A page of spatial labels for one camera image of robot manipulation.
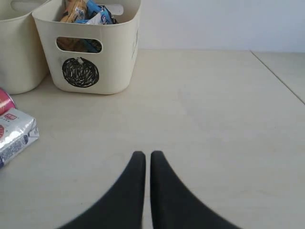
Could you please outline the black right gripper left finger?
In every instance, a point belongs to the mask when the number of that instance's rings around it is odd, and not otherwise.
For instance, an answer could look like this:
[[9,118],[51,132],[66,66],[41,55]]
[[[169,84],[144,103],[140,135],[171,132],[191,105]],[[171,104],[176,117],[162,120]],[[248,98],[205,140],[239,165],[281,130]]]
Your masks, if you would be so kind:
[[62,229],[141,229],[146,157],[135,151],[113,186],[89,209]]

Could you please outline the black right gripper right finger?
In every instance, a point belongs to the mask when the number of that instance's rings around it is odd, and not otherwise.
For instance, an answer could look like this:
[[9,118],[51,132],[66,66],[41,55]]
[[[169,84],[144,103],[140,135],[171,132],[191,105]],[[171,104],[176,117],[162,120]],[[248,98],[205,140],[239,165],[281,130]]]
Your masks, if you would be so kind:
[[162,151],[151,153],[150,200],[154,229],[237,229],[202,203],[178,178]]

